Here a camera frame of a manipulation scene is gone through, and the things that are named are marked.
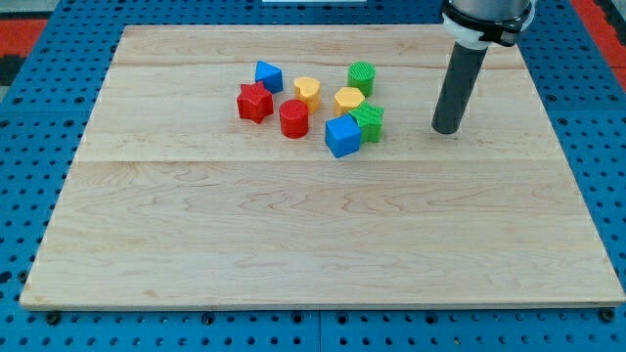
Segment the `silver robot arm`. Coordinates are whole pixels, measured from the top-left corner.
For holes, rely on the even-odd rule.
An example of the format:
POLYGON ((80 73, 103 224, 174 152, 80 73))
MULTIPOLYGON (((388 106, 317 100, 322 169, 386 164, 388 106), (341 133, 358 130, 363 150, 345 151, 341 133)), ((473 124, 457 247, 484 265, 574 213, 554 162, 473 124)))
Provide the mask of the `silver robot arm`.
POLYGON ((467 49, 513 47, 534 20, 537 0, 443 0, 444 28, 467 49))

